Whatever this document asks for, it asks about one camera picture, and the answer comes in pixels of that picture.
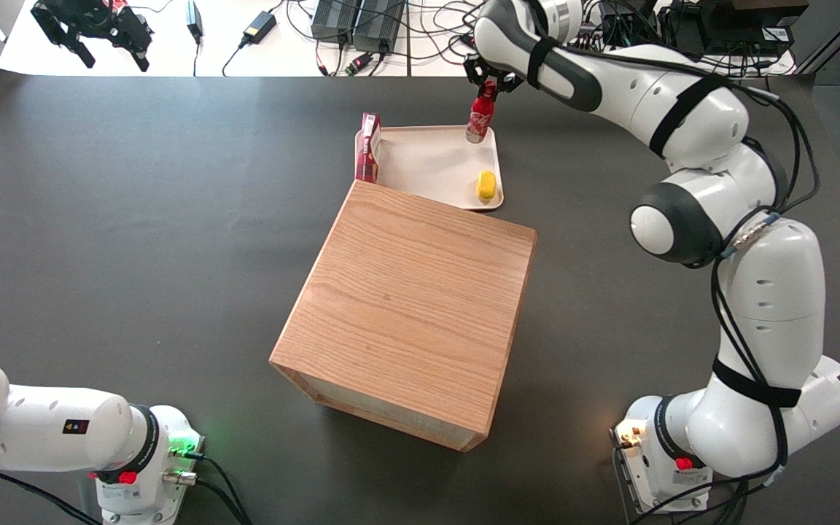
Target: wood grain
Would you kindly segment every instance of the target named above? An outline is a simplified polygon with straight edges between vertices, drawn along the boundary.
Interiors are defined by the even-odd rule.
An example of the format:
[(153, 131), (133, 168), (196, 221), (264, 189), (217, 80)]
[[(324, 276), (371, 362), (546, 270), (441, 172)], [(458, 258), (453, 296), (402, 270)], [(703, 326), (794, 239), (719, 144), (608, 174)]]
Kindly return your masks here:
[[(491, 426), (536, 240), (524, 226), (355, 182), (271, 364), (317, 401), (332, 396), (348, 412), (454, 448), (477, 444)], [(373, 401), (341, 401), (290, 371)], [(443, 435), (453, 427), (472, 438)]]

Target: dark gray table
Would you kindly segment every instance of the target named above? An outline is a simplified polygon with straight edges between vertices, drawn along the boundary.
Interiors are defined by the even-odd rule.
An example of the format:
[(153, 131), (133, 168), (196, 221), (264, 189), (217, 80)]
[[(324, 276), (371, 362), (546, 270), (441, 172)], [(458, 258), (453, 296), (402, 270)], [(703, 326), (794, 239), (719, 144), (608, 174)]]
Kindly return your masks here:
[[(821, 239), (840, 361), (840, 165), (806, 93), (786, 89), (824, 188), (793, 216)], [(0, 366), (13, 383), (178, 406), (259, 525), (620, 524), (607, 428), (641, 395), (703, 386), (719, 328), (706, 271), (634, 245), (628, 213), (666, 167), (603, 120), (528, 87), (497, 104), (494, 216), (540, 242), (479, 448), (320, 408), (267, 363), (349, 187), (361, 112), (463, 123), (474, 94), (460, 79), (0, 72)], [(755, 108), (751, 130), (790, 156), (774, 113)], [(23, 477), (77, 501), (73, 475)], [(793, 456), (744, 522), (840, 523), (840, 428)], [(0, 523), (72, 521), (0, 484)], [(230, 516), (196, 489), (180, 523)]]

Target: yellow object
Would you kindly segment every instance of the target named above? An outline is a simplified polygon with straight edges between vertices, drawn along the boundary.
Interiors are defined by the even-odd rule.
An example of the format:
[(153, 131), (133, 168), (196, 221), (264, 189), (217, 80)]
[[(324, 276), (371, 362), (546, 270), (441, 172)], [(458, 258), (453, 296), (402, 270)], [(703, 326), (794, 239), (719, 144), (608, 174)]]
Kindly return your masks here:
[(490, 201), (494, 199), (494, 192), (497, 191), (497, 180), (494, 179), (494, 173), (484, 170), (479, 173), (479, 182), (475, 186), (479, 199), (483, 201)]

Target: red bottle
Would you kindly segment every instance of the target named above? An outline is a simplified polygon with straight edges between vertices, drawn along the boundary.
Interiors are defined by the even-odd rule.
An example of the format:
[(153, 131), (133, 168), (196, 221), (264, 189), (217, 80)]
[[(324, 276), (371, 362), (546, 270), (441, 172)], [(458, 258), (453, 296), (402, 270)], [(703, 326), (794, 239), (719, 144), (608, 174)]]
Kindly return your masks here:
[(494, 97), (497, 96), (497, 84), (494, 80), (484, 81), (481, 94), (472, 103), (469, 125), (466, 126), (466, 140), (473, 144), (480, 143), (488, 133), (491, 117), (494, 116)]

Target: power supply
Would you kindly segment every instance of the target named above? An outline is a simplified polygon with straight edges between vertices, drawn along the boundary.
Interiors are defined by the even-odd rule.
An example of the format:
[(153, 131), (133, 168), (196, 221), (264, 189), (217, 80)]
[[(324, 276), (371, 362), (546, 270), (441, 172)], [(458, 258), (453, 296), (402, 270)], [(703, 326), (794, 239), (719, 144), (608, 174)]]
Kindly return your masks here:
[(359, 0), (319, 0), (310, 22), (311, 34), (317, 40), (351, 43), (357, 14)]
[(367, 53), (393, 51), (403, 13), (403, 0), (362, 0), (352, 32), (356, 49)]

